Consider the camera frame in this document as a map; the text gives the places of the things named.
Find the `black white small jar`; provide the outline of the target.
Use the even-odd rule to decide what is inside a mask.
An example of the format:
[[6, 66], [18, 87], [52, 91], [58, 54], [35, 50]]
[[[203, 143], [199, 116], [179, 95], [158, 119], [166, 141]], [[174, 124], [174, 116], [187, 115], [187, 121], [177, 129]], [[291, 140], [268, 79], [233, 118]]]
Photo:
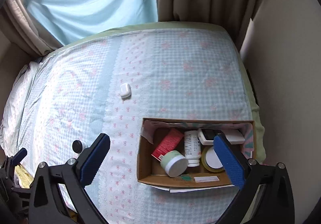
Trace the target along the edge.
[[81, 154], [86, 148], [88, 148], [88, 145], [82, 140], [75, 140], [72, 143], [72, 150], [76, 154]]

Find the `cardboard box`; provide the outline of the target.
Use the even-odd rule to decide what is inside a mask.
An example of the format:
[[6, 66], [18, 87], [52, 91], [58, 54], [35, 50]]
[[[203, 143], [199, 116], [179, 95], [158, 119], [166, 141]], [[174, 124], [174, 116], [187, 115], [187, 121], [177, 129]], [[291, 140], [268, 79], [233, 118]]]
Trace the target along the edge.
[[178, 177], [169, 177], [161, 167], [160, 161], [152, 153], [172, 128], [182, 133], [198, 129], [237, 130], [243, 135], [245, 142], [237, 144], [236, 147], [242, 151], [246, 158], [256, 156], [254, 121], [192, 121], [144, 118], [137, 158], [138, 182], [169, 190], [172, 193], [232, 186], [223, 169], [208, 170], [203, 164], [197, 167], [188, 167]]

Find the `white medicine bottle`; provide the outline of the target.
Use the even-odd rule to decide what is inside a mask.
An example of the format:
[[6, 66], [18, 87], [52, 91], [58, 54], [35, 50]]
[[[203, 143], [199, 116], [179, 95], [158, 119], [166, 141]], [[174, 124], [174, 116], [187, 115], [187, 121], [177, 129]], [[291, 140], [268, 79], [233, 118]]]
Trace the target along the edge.
[[197, 130], [184, 133], [184, 156], [188, 160], [188, 167], [198, 167], [201, 158], [201, 143]]

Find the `yellow tape roll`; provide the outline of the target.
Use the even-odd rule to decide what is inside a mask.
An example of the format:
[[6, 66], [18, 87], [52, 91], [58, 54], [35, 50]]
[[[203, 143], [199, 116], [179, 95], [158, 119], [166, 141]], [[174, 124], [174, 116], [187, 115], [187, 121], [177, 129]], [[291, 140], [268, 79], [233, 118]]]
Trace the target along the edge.
[[213, 146], [206, 146], [202, 151], [201, 161], [203, 167], [212, 173], [223, 172], [224, 168]]

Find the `green jar white lid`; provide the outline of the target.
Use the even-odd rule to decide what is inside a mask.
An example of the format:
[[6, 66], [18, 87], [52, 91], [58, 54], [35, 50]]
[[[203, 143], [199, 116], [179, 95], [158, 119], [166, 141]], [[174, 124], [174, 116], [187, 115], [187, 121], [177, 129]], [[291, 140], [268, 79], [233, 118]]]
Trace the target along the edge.
[[188, 160], [180, 152], [172, 150], [162, 156], [160, 165], [169, 177], [174, 178], [186, 171]]

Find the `red small box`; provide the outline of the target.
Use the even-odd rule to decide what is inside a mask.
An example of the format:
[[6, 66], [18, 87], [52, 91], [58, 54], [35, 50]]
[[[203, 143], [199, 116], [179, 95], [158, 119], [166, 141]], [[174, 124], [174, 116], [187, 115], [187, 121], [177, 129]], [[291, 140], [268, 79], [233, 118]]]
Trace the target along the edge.
[[182, 132], [175, 128], [171, 128], [167, 135], [165, 135], [161, 142], [156, 146], [151, 155], [158, 161], [161, 161], [165, 154], [173, 151], [177, 147], [183, 137], [184, 134]]

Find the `white pillow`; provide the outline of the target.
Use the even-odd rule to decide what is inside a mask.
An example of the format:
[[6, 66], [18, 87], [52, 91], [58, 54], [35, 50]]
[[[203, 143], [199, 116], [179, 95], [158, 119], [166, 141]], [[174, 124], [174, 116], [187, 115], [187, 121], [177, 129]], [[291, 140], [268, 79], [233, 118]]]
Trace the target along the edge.
[[39, 64], [34, 61], [24, 65], [14, 81], [11, 93], [5, 104], [1, 123], [1, 147], [8, 156], [13, 156], [17, 152], [24, 105], [30, 93], [38, 66]]

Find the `light blue curtain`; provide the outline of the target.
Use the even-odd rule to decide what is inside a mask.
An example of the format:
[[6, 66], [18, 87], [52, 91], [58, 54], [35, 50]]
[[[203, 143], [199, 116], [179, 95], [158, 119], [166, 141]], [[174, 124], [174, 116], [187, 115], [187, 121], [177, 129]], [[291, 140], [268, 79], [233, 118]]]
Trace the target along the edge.
[[158, 20], [156, 0], [27, 0], [26, 8], [62, 45]]

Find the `white earbuds case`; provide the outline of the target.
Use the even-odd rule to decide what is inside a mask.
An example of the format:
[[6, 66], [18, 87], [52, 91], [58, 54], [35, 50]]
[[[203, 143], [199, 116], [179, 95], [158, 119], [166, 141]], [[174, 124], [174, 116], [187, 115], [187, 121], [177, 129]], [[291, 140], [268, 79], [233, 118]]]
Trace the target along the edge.
[[123, 83], [120, 85], [120, 97], [121, 99], [127, 99], [131, 96], [131, 86], [129, 83]]

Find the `white remote control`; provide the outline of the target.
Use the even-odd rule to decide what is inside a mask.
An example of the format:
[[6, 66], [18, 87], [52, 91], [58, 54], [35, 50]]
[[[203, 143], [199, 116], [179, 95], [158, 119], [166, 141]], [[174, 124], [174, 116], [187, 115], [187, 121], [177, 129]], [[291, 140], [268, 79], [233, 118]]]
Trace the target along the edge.
[[198, 138], [202, 145], [212, 146], [217, 135], [224, 135], [232, 145], [241, 145], [245, 142], [244, 136], [238, 130], [205, 129], [198, 130]]

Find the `green blanket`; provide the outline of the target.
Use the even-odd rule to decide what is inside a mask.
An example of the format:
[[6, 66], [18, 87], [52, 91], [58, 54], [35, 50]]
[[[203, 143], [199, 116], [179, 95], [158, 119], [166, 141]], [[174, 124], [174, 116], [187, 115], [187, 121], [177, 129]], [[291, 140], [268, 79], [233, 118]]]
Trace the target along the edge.
[[[143, 117], [256, 124], [255, 154], [264, 160], [264, 127], [241, 58], [221, 26], [159, 22], [110, 29], [48, 54], [42, 78], [52, 103], [70, 118], [85, 113], [85, 136], [122, 129]], [[120, 85], [132, 94], [120, 97]]]

